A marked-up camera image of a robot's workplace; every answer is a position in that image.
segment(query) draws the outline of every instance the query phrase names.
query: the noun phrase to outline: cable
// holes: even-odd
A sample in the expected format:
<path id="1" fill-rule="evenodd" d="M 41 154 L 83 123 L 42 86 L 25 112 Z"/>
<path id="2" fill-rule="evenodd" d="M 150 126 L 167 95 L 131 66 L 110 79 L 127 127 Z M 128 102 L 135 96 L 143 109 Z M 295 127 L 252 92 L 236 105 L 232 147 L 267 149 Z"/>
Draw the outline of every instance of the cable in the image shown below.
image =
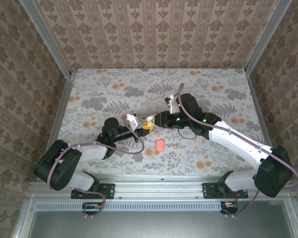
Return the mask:
<path id="1" fill-rule="evenodd" d="M 183 139 L 194 140 L 195 138 L 197 138 L 197 135 L 195 134 L 195 137 L 194 138 L 187 138 L 187 137 L 184 137 L 183 135 L 181 135 L 181 137 Z"/>
<path id="2" fill-rule="evenodd" d="M 106 203 L 106 198 L 105 198 L 105 196 L 104 196 L 104 194 L 102 194 L 102 193 L 100 193 L 100 192 L 93 192 L 93 191 L 84 191 L 84 190 L 81 190 L 81 189 L 79 189 L 79 188 L 74 188 L 75 190 L 77 190 L 77 191 L 79 191 L 79 192 L 82 192 L 82 193 L 87 193 L 87 194 L 97 194 L 97 195 L 99 195 L 99 196 L 101 196 L 102 197 L 102 205 L 101 205 L 101 207 L 99 208 L 99 210 L 95 213 L 95 214 L 93 214 L 93 215 L 91 215 L 91 216 L 97 216 L 99 213 L 100 213 L 100 211 L 101 210 L 103 210 L 103 208 L 104 208 L 104 206 L 105 206 L 105 203 Z M 86 214 L 86 207 L 88 207 L 89 205 L 93 205 L 94 203 L 87 203 L 87 204 L 85 204 L 85 206 L 84 206 L 84 210 L 83 210 L 83 213 L 84 213 L 84 215 L 85 215 L 85 218 L 86 217 L 88 217 L 89 215 L 88 214 Z"/>
<path id="3" fill-rule="evenodd" d="M 131 131 L 131 133 L 140 141 L 141 145 L 143 146 L 142 149 L 140 151 L 137 151 L 137 152 L 129 152 L 129 151 L 124 151 L 124 150 L 121 150 L 121 149 L 117 149 L 115 147 L 112 147 L 112 146 L 109 146 L 109 145 L 105 145 L 105 144 L 102 144 L 100 142 L 91 142 L 91 143 L 84 143 L 84 144 L 76 144 L 76 145 L 72 145 L 72 146 L 69 146 L 68 148 L 66 148 L 59 156 L 58 158 L 55 160 L 51 170 L 50 170 L 50 173 L 48 175 L 48 179 L 47 179 L 47 185 L 50 189 L 51 188 L 51 177 L 52 177 L 52 174 L 54 172 L 54 169 L 56 167 L 56 165 L 58 164 L 58 162 L 61 160 L 61 158 L 66 154 L 66 152 L 68 152 L 70 149 L 72 148 L 76 148 L 76 147 L 86 147 L 86 146 L 92 146 L 92 145 L 101 145 L 101 146 L 104 146 L 104 147 L 107 147 L 109 149 L 112 149 L 112 150 L 115 150 L 115 151 L 119 151 L 119 152 L 122 152 L 122 153 L 125 153 L 125 154 L 129 154 L 129 155 L 135 155 L 135 154 L 139 154 L 141 152 L 144 151 L 145 149 L 145 144 L 143 142 L 143 140 L 140 139 L 140 137 L 133 131 L 131 130 L 131 128 L 126 124 L 126 122 L 124 121 L 124 124 L 125 126 L 127 127 L 128 130 Z"/>
<path id="4" fill-rule="evenodd" d="M 222 211 L 225 211 L 226 213 L 228 213 L 229 215 L 232 215 L 232 217 L 233 216 L 239 216 L 239 215 L 241 215 L 241 214 L 243 214 L 252 204 L 253 204 L 253 202 L 255 201 L 255 199 L 257 198 L 257 196 L 258 196 L 258 193 L 259 193 L 259 190 L 257 190 L 257 192 L 255 193 L 255 196 L 253 197 L 253 199 L 250 201 L 250 203 L 243 209 L 243 210 L 241 210 L 240 212 L 237 212 L 237 213 L 235 213 L 235 214 L 232 214 L 232 213 L 230 213 L 228 210 L 226 210 L 226 209 L 222 209 Z"/>
<path id="5" fill-rule="evenodd" d="M 254 146 L 256 149 L 260 149 L 262 152 L 264 152 L 265 154 L 271 156 L 272 158 L 274 158 L 275 160 L 277 160 L 279 163 L 281 163 L 282 165 L 284 165 L 285 167 L 287 167 L 289 170 L 291 170 L 297 177 L 298 179 L 298 172 L 293 168 L 291 167 L 289 164 L 287 164 L 286 162 L 284 162 L 283 160 L 281 160 L 280 158 L 278 158 L 277 156 L 273 155 L 272 153 L 270 153 L 269 151 L 265 150 L 265 149 L 262 149 L 260 146 L 258 146 L 257 144 L 253 143 L 252 141 L 248 140 L 247 138 L 235 133 L 234 131 L 230 131 L 229 129 L 227 128 L 224 128 L 224 127 L 221 127 L 221 126 L 218 126 L 218 125 L 212 125 L 212 124 L 208 124 L 208 123 L 204 123 L 202 121 L 199 121 L 197 119 L 195 119 L 194 117 L 192 117 L 188 112 L 187 110 L 185 110 L 183 104 L 182 104 L 182 101 L 181 101 L 181 91 L 183 90 L 183 87 L 184 87 L 184 83 L 181 83 L 180 86 L 179 86 L 179 90 L 178 90 L 178 99 L 179 99 L 179 104 L 180 106 L 182 107 L 182 110 L 184 111 L 184 113 L 193 121 L 195 121 L 196 123 L 198 124 L 201 124 L 201 125 L 204 125 L 204 126 L 208 126 L 208 127 L 212 127 L 212 128 L 216 128 L 216 129 L 220 129 L 220 130 L 223 130 L 223 131 L 226 131 L 226 132 L 229 132 L 231 133 L 232 135 L 235 135 L 236 137 L 238 137 L 239 139 L 247 142 L 248 144 Z M 293 186 L 293 187 L 285 187 L 284 189 L 286 190 L 297 190 L 298 189 L 298 184 L 296 186 Z"/>

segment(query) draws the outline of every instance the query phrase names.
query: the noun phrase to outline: patterned wall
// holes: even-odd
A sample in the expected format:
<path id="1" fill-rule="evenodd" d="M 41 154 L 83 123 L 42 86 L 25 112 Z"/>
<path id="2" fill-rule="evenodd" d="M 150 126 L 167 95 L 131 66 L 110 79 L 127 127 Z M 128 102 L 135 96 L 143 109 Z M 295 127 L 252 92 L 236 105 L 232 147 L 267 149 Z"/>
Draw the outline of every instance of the patterned wall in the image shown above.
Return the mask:
<path id="1" fill-rule="evenodd" d="M 17 0 L 0 0 L 0 238 L 17 221 L 64 77 Z"/>
<path id="2" fill-rule="evenodd" d="M 35 0 L 72 70 L 243 68 L 277 0 Z"/>
<path id="3" fill-rule="evenodd" d="M 293 0 L 251 74 L 273 144 L 298 170 L 298 0 Z"/>

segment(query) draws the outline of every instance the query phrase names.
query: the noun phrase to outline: floral tablecloth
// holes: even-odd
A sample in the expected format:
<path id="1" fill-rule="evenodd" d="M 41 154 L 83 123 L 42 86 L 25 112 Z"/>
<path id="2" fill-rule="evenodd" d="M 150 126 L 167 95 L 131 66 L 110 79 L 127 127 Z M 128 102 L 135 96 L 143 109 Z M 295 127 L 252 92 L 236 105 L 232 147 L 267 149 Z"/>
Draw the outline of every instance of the floral tablecloth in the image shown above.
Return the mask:
<path id="1" fill-rule="evenodd" d="M 145 118 L 166 111 L 164 98 L 176 93 L 182 82 L 183 93 L 192 94 L 203 111 L 220 116 L 234 129 L 263 142 L 243 69 L 79 69 L 59 139 L 70 144 L 92 142 L 109 117 L 123 124 L 122 118 L 128 113 Z M 190 129 L 180 132 L 194 137 Z M 162 152 L 155 151 L 157 139 L 165 141 Z M 251 168 L 225 147 L 203 137 L 184 139 L 175 129 L 155 127 L 144 142 L 141 154 L 115 152 L 107 160 L 79 163 L 78 168 L 97 174 L 134 175 L 222 175 L 232 169 Z M 118 142 L 117 147 L 138 151 L 141 144 L 128 139 Z"/>

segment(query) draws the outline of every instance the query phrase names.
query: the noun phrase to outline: small orange object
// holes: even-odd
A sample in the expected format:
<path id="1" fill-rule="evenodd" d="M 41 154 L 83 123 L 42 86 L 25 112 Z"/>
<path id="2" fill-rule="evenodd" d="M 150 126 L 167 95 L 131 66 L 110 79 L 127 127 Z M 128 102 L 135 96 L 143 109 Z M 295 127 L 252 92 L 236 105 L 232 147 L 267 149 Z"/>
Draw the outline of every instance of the small orange object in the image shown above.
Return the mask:
<path id="1" fill-rule="evenodd" d="M 155 150 L 163 151 L 164 150 L 164 140 L 157 140 L 155 142 Z"/>

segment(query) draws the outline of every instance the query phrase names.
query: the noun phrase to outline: yellow object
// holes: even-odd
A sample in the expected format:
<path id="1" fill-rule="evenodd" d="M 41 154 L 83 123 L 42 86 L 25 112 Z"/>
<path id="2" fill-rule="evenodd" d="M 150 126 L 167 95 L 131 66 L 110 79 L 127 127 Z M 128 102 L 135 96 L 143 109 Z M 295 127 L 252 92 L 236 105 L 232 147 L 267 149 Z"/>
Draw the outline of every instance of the yellow object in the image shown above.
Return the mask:
<path id="1" fill-rule="evenodd" d="M 147 120 L 145 118 L 143 118 L 143 122 L 144 122 L 144 124 L 142 126 L 143 129 L 150 130 L 150 132 L 152 132 L 152 130 L 153 130 L 153 124 L 154 124 L 154 118 L 153 118 L 153 124 L 152 125 L 148 125 L 148 122 L 147 122 Z"/>

